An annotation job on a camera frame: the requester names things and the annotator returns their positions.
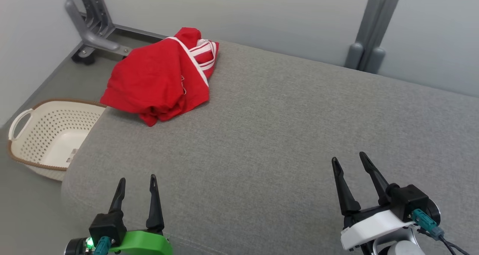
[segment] gray floor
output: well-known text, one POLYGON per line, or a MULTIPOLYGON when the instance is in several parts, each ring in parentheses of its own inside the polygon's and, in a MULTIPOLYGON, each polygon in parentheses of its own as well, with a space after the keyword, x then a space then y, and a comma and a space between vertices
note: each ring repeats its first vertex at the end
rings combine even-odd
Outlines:
MULTIPOLYGON (((123 31, 114 33, 110 40, 133 48, 156 41, 123 31)), ((99 100, 111 70, 119 60, 121 57, 104 52, 96 52, 96 63, 91 66, 68 59, 23 109, 49 98, 99 100)), ((1 253, 63 254, 70 239, 88 236, 91 221, 85 221, 85 226, 81 228, 75 227, 62 209, 61 183, 39 176, 8 157, 6 129, 9 126, 10 123, 7 123, 0 129, 1 253)))

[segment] gray metal bracket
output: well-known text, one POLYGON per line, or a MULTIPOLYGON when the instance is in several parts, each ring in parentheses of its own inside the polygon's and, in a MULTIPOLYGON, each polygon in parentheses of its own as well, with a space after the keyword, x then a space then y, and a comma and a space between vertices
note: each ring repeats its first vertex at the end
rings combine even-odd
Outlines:
POLYGON ((130 54, 132 50, 130 47, 107 40, 107 37, 115 30, 115 26, 103 0, 82 0, 82 2, 86 10, 85 18, 82 17, 73 0, 65 2, 65 9, 84 44, 79 49, 78 56, 88 57, 95 49, 106 50, 123 56, 130 54))
POLYGON ((346 57, 345 67, 378 73, 385 57, 380 47, 399 0, 368 0, 356 42, 346 57))
POLYGON ((364 10, 363 19, 359 26, 356 41, 349 47, 348 56, 344 66, 349 69, 358 69, 359 62, 364 54, 365 47, 371 38, 374 26, 378 21, 383 0, 368 0, 364 10))

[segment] gray upholstery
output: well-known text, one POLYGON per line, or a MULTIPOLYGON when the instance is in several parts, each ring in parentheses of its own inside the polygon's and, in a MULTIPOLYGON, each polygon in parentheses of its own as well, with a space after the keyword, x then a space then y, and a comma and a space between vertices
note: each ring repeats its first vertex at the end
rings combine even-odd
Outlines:
POLYGON ((125 177, 125 225, 145 228, 154 173, 175 254, 347 254, 330 160, 371 207, 365 151, 441 207, 446 238, 479 249, 479 99, 229 42, 210 89, 154 127, 108 108, 67 171, 67 211, 89 226, 125 177))

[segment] white wall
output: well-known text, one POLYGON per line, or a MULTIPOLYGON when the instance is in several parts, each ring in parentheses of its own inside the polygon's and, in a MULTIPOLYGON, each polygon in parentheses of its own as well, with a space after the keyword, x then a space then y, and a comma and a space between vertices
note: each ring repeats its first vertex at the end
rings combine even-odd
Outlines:
POLYGON ((0 0, 0 127, 80 42, 65 0, 0 0))
POLYGON ((367 0, 105 2, 118 25, 162 35, 195 27, 206 38, 342 66, 356 39, 367 0))
POLYGON ((478 0, 399 0, 378 73, 479 97, 478 12, 478 0))

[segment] basket handle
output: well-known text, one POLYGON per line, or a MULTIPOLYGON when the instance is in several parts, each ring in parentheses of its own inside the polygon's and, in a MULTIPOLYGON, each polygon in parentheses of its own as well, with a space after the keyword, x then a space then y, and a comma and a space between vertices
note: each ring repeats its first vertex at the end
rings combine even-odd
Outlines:
POLYGON ((17 137, 13 137, 13 133, 15 132, 15 129, 17 129, 17 125, 20 122, 20 120, 24 118, 26 115, 31 114, 32 111, 33 109, 25 110, 14 119, 14 121, 12 122, 12 125, 10 125, 10 130, 8 131, 8 140, 10 141, 17 140, 17 138, 20 137, 20 135, 22 135, 22 132, 24 132, 25 128, 29 124, 31 117, 28 119, 27 123, 24 125, 22 130, 17 134, 17 137))

